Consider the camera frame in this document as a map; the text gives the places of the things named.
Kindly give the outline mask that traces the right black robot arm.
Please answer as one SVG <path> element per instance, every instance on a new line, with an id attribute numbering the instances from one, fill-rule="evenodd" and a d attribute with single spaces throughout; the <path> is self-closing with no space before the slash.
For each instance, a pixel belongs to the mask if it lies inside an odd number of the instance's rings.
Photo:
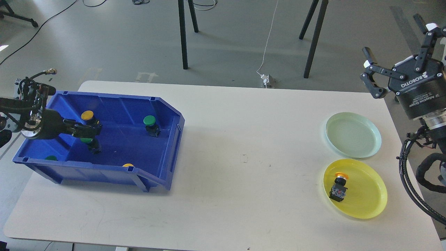
<path id="1" fill-rule="evenodd" d="M 425 179 L 430 167 L 440 161 L 440 180 L 445 183 L 445 65 L 432 57 L 436 41 L 445 37 L 445 27 L 426 23 L 419 14 L 414 15 L 414 20 L 425 35 L 419 52 L 387 69 L 378 66 L 371 49 L 364 47 L 362 51 L 366 61 L 360 78 L 373 98 L 381 99 L 387 92 L 394 92 L 408 118 L 420 120 L 421 127 L 407 135 L 397 157 L 400 179 L 411 200 L 428 216 L 444 225 L 445 217 L 415 191 L 408 177 L 407 159 L 414 144 L 421 148 L 439 147 L 440 153 L 428 155 L 419 164 L 415 177 L 428 190 L 445 193 L 444 184 L 435 185 Z"/>

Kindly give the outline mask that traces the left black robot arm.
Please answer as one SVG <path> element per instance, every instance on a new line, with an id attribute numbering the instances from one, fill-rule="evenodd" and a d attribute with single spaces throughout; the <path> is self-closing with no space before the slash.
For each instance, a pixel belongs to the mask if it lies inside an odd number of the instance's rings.
<path id="1" fill-rule="evenodd" d="M 56 94 L 56 88 L 35 81 L 42 75 L 54 75 L 54 68 L 34 76 L 17 79 L 13 98 L 1 98 L 1 146 L 6 145 L 13 133 L 21 132 L 27 139 L 49 140 L 59 135 L 93 139 L 102 130 L 101 122 L 91 110 L 81 114 L 83 123 L 63 118 L 59 112 L 47 108 L 47 99 Z"/>

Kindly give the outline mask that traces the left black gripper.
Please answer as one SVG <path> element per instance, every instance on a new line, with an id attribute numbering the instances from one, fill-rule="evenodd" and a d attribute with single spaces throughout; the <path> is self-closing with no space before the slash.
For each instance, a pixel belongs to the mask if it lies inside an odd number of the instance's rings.
<path id="1" fill-rule="evenodd" d="M 93 139 L 100 135 L 102 124 L 83 124 L 73 119 L 65 119 L 54 109 L 29 112 L 25 120 L 22 135 L 27 139 L 54 139 L 60 134 L 72 135 L 75 138 Z"/>

